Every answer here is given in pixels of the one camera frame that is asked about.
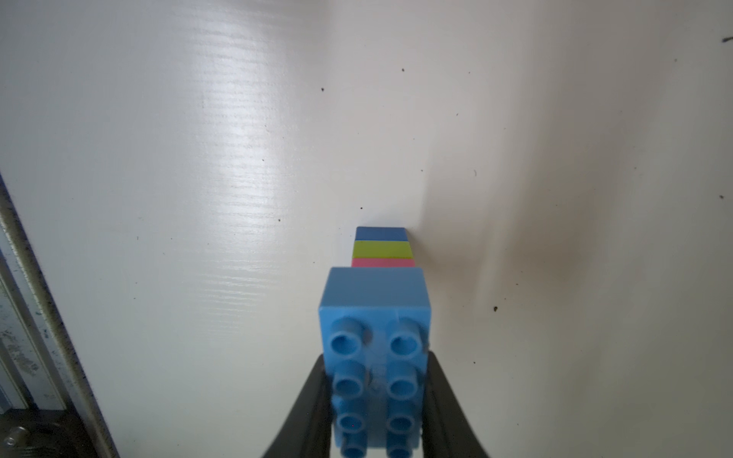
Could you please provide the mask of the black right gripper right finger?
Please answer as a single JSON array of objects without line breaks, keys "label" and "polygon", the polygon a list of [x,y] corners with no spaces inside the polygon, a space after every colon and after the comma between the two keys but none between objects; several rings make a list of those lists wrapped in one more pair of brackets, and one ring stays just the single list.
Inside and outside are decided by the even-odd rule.
[{"label": "black right gripper right finger", "polygon": [[423,396],[425,458],[489,458],[462,410],[436,355],[430,351]]}]

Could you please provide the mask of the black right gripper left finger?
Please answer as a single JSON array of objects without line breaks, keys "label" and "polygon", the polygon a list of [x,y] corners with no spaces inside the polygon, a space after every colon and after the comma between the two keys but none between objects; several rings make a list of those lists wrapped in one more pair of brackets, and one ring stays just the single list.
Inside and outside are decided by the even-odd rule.
[{"label": "black right gripper left finger", "polygon": [[332,435],[331,388],[320,355],[264,458],[328,458]]}]

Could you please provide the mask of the small lego bricks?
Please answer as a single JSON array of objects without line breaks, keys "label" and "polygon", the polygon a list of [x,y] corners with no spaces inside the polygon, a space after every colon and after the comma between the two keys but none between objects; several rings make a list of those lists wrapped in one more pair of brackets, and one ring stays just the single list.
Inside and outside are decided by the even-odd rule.
[{"label": "small lego bricks", "polygon": [[352,267],[416,267],[404,227],[356,228]]}]

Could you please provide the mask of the light blue long lego brick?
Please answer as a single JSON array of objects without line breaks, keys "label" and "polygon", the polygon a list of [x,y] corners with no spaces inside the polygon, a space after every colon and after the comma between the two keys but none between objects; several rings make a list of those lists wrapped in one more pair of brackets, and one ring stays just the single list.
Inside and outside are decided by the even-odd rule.
[{"label": "light blue long lego brick", "polygon": [[431,302],[417,267],[334,267],[319,305],[333,437],[344,457],[420,442]]}]

